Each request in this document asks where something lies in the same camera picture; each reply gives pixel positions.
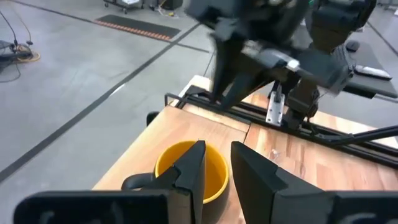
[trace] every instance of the mug handle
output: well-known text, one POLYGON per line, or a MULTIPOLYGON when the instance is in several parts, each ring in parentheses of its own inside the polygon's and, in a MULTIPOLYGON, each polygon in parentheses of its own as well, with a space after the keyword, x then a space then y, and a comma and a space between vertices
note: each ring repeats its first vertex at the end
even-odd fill
POLYGON ((134 174, 123 181, 122 190, 134 190, 141 188, 154 179, 153 173, 134 174))

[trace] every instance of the concrete floor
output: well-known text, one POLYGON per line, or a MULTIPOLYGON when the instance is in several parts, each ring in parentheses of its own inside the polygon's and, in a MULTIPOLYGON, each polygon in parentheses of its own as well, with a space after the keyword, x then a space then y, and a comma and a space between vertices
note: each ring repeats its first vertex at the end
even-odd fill
MULTIPOLYGON (((32 48, 42 58, 21 65, 22 76, 17 81, 0 84, 0 170, 88 106, 91 110, 85 110, 86 116, 76 125, 0 181, 0 223, 10 223, 16 203, 34 192, 92 188, 145 128, 146 114, 163 108, 163 95, 178 93, 196 74, 210 77, 215 64, 214 58, 211 60, 209 30, 198 26, 191 31, 196 22, 183 13, 179 13, 179 19, 171 19, 148 9, 123 15, 115 7, 103 7, 99 0, 19 1, 89 21, 117 14, 178 28, 181 33, 170 43, 161 42, 11 3, 27 23, 34 42, 32 48), (102 104, 95 104, 128 77, 134 78, 102 104)), ((0 9, 18 38, 26 40, 22 24, 9 7, 6 1, 0 1, 0 9)), ((372 44, 398 87, 397 56, 376 32, 367 28, 352 38, 372 44)), ((8 26, 0 20, 0 39, 11 38, 8 26)), ((9 67, 1 75, 12 76, 15 72, 14 67, 9 67)), ((391 125, 397 109, 397 103, 347 93, 336 98, 325 96, 320 103, 321 111, 375 127, 391 125)))

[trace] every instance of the wooden table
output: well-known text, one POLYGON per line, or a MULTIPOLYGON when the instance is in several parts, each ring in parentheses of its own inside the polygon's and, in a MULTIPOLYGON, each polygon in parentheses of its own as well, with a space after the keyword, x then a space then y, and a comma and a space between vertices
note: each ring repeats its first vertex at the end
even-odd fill
MULTIPOLYGON (((195 76, 190 85, 208 89, 211 81, 195 76)), ((267 107, 264 95, 253 94, 243 101, 267 107)), ((245 124, 193 105, 182 110, 173 101, 131 144, 94 190, 118 190, 123 180, 141 172, 151 172, 160 153, 183 140, 204 139, 214 145, 230 164, 231 141, 241 141, 253 150, 274 161, 290 173, 323 190, 398 190, 398 171, 343 152, 299 139, 288 134, 245 124)), ((372 130, 372 127, 318 112, 316 124, 346 133, 372 130)), ((378 140, 398 147, 394 138, 378 140)), ((242 223, 243 214, 231 177, 229 201, 219 223, 242 223)))

